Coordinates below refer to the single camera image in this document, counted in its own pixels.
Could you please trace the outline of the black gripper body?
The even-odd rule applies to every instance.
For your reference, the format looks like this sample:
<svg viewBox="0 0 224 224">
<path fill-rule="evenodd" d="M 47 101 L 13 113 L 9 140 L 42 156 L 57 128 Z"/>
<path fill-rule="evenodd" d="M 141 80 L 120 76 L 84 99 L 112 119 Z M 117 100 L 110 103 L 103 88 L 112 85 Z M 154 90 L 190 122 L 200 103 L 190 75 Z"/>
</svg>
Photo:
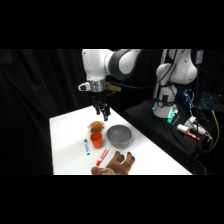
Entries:
<svg viewBox="0 0 224 224">
<path fill-rule="evenodd" d="M 101 91 L 101 92 L 92 92 L 91 93 L 91 98 L 93 102 L 94 107 L 103 107 L 107 104 L 106 102 L 106 92 Z"/>
</svg>

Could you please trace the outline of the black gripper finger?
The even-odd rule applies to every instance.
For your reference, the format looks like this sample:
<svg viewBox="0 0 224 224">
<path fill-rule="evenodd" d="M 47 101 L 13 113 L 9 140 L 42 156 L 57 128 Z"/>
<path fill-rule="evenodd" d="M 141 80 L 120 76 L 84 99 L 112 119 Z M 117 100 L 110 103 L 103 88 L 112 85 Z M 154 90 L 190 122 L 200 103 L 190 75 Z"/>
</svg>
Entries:
<svg viewBox="0 0 224 224">
<path fill-rule="evenodd" d="M 104 121 L 108 121 L 108 117 L 110 116 L 110 108 L 107 104 L 103 104 L 103 116 L 104 116 Z"/>
<path fill-rule="evenodd" d="M 100 115 L 100 106 L 99 106 L 99 104 L 98 103 L 96 103 L 96 102 L 94 102 L 93 103 L 93 106 L 94 106 L 94 108 L 95 108 L 95 110 L 96 110 L 96 114 L 97 115 Z"/>
</svg>

